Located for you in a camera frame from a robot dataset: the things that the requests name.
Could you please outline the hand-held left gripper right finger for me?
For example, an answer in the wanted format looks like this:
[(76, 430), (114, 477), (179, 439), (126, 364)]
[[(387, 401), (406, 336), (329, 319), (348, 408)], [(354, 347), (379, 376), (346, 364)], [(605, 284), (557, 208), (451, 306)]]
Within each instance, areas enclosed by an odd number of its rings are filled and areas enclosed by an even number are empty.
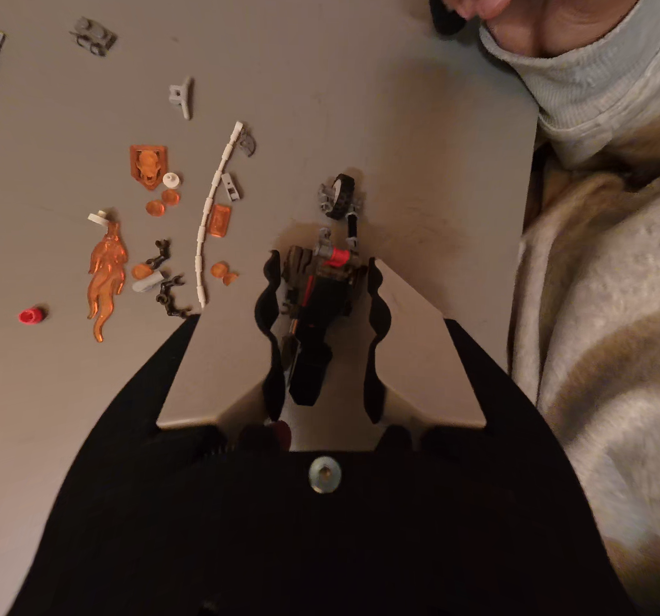
[(368, 322), (364, 408), (376, 425), (484, 428), (442, 313), (382, 260), (367, 271)]

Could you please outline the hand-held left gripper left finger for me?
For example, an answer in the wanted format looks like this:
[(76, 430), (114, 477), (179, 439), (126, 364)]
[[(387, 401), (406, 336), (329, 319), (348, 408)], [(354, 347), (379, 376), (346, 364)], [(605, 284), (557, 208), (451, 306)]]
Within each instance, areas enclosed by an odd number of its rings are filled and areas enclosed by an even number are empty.
[(164, 402), (160, 428), (244, 428), (278, 421), (285, 377), (278, 339), (281, 256), (257, 258), (231, 285), (218, 285)]

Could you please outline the black toy motorcycle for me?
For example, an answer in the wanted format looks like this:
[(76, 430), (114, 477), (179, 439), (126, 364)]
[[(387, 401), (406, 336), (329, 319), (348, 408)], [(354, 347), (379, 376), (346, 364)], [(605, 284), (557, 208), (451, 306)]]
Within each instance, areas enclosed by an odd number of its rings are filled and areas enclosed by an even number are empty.
[(281, 313), (290, 318), (281, 348), (286, 388), (296, 405), (308, 407), (317, 402), (333, 358), (326, 334), (337, 318), (351, 314), (367, 270), (360, 257), (361, 201), (354, 178), (340, 174), (332, 185), (320, 185), (318, 203), (326, 218), (346, 224), (345, 246), (323, 227), (314, 248), (290, 246), (283, 263)]

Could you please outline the person's right forearm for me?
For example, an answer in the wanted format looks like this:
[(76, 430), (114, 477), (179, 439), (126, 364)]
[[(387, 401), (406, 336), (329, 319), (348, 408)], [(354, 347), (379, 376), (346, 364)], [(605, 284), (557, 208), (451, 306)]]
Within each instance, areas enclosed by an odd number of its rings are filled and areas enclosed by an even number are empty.
[(630, 164), (659, 159), (659, 0), (639, 0), (598, 41), (559, 56), (504, 50), (485, 26), (481, 43), (511, 67), (539, 108), (539, 126), (564, 166), (613, 151)]

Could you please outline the large orange flame piece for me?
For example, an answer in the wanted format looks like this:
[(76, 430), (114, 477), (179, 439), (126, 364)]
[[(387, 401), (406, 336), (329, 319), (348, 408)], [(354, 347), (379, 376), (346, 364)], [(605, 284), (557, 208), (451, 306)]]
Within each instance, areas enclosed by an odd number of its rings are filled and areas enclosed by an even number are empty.
[(113, 313), (114, 298), (123, 290), (127, 262), (128, 251), (121, 238), (120, 223), (111, 219), (92, 251), (88, 270), (91, 280), (87, 288), (87, 319), (94, 323), (92, 330), (98, 343), (103, 342), (103, 326)]

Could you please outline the orange rectangular tile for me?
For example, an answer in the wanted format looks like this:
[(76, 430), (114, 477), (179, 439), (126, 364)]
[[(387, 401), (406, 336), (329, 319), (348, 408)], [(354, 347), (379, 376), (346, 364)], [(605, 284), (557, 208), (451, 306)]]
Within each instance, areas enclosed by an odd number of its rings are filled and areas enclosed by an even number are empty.
[(209, 214), (207, 232), (212, 237), (225, 238), (232, 215), (232, 208), (227, 205), (215, 204)]

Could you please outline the orange skull shield tile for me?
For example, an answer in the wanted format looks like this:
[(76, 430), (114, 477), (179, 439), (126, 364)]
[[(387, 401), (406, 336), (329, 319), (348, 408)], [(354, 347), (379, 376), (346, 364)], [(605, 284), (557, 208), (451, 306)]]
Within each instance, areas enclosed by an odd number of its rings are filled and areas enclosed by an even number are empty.
[(131, 145), (131, 176), (148, 191), (154, 191), (169, 173), (168, 148), (165, 145)]

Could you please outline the dark grey hinge plate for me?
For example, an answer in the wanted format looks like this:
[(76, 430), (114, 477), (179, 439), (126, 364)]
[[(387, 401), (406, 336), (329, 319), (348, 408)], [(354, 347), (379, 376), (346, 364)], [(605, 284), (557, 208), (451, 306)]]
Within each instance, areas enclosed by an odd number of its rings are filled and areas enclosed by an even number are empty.
[(118, 39), (116, 33), (84, 16), (77, 19), (69, 34), (76, 45), (101, 58), (108, 55)]

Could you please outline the light grey bracket piece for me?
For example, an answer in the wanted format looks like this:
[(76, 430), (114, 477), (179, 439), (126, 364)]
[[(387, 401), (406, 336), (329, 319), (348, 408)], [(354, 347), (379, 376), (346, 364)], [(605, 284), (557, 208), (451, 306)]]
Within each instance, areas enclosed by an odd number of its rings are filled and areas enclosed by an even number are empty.
[(183, 84), (169, 85), (168, 100), (169, 103), (181, 110), (185, 120), (192, 119), (192, 90), (194, 79), (186, 77)]

